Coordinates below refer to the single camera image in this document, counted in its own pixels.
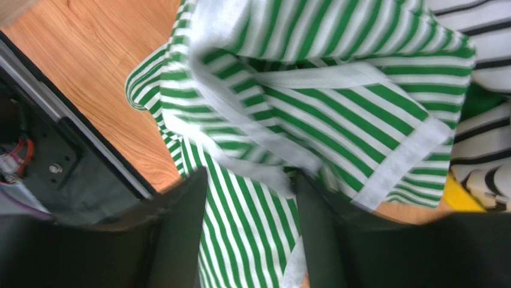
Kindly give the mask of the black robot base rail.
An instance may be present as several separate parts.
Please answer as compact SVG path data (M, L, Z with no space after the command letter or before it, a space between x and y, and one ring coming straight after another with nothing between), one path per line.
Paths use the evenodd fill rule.
M45 74L1 35L1 201L95 224L156 191Z

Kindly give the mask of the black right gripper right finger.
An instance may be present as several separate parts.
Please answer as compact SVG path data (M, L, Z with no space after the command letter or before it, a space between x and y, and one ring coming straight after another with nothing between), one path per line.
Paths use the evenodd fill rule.
M509 287L510 214L381 218L306 173L294 179L311 287Z

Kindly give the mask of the black white striped tank top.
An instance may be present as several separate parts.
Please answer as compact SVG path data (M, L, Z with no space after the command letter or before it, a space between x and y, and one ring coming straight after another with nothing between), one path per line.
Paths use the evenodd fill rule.
M470 37L476 47L471 84L507 101L460 121L450 169L489 212L510 212L510 1L428 1L444 26Z

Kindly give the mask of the green white striped tank top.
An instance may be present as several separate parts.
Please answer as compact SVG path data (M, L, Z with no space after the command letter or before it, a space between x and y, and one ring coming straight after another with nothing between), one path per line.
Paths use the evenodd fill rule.
M281 287L291 173L355 205L436 208L476 48L423 1L182 1L127 77L182 177L208 171L203 287Z

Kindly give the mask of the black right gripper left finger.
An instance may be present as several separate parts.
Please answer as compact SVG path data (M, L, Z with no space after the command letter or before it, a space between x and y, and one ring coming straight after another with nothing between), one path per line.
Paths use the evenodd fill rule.
M1 216L2 287L197 287L208 172L94 225Z

